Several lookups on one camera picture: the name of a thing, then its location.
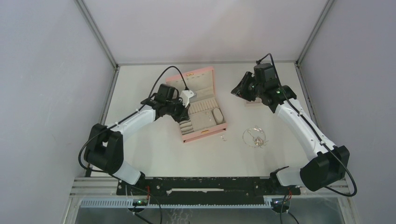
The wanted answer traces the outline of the pink jewelry box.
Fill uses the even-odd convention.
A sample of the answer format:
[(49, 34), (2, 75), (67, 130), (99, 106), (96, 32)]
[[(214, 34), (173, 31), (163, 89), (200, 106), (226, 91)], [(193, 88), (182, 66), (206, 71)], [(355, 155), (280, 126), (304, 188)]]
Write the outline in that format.
[[(174, 86), (179, 91), (185, 89), (185, 84), (196, 96), (190, 100), (188, 110), (189, 120), (179, 122), (183, 143), (198, 140), (210, 135), (226, 131), (227, 122), (215, 94), (215, 69), (201, 68), (186, 72), (182, 77), (175, 75), (165, 79), (166, 84)], [(216, 124), (213, 110), (219, 108), (224, 121)]]

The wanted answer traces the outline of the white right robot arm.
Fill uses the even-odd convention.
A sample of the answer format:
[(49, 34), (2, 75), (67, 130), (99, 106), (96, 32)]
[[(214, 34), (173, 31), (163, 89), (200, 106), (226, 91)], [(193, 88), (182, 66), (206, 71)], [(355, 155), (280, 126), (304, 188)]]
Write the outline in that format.
[(305, 186), (310, 191), (330, 185), (350, 174), (347, 170), (350, 152), (336, 146), (309, 118), (297, 95), (287, 85), (281, 85), (276, 68), (269, 63), (258, 64), (246, 72), (231, 94), (246, 101), (261, 99), (292, 131), (302, 146), (308, 163), (300, 168), (284, 167), (274, 172), (270, 189), (282, 194), (289, 186)]

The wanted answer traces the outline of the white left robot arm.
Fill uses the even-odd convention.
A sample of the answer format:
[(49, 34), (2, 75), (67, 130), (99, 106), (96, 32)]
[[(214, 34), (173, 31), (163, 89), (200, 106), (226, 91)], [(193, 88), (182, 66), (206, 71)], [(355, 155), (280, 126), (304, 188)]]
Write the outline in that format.
[(136, 195), (143, 193), (146, 188), (146, 182), (141, 179), (143, 173), (125, 160), (124, 143), (141, 128), (165, 115), (175, 122), (188, 120), (193, 97), (195, 93), (188, 88), (179, 91), (161, 84), (158, 91), (141, 101), (141, 107), (132, 114), (108, 126), (95, 124), (79, 152), (79, 163), (85, 161), (97, 167), (96, 172), (128, 183), (128, 189)]

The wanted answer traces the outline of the beige divided tray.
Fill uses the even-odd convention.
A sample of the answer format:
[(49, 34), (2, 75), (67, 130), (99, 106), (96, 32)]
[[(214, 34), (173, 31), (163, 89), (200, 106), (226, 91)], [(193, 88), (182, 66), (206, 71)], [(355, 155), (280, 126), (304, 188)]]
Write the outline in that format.
[(266, 92), (266, 98), (264, 98), (263, 100), (261, 100), (260, 98), (256, 98), (255, 101), (247, 101), (246, 104), (258, 105), (259, 103), (262, 103), (266, 106), (273, 105), (275, 103), (274, 92), (276, 92), (278, 86), (278, 81), (275, 79), (265, 82), (264, 89)]

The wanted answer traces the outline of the beige oval watch pillow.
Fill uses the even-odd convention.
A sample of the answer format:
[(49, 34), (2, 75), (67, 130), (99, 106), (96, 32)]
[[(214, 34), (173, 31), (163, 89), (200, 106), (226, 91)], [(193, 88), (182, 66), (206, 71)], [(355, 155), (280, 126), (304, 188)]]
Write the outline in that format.
[(212, 112), (216, 124), (221, 124), (224, 121), (223, 114), (219, 108), (215, 108)]

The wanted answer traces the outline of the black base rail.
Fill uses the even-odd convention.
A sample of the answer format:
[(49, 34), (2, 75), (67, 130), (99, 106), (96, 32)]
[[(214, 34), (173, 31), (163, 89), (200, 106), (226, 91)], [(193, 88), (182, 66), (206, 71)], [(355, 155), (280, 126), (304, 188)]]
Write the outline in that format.
[(118, 182), (116, 195), (144, 195), (164, 196), (169, 191), (181, 190), (209, 190), (242, 191), (253, 193), (254, 196), (274, 196), (291, 193), (293, 196), (301, 194), (300, 188), (284, 187), (271, 177), (141, 177), (133, 185), (123, 181)]

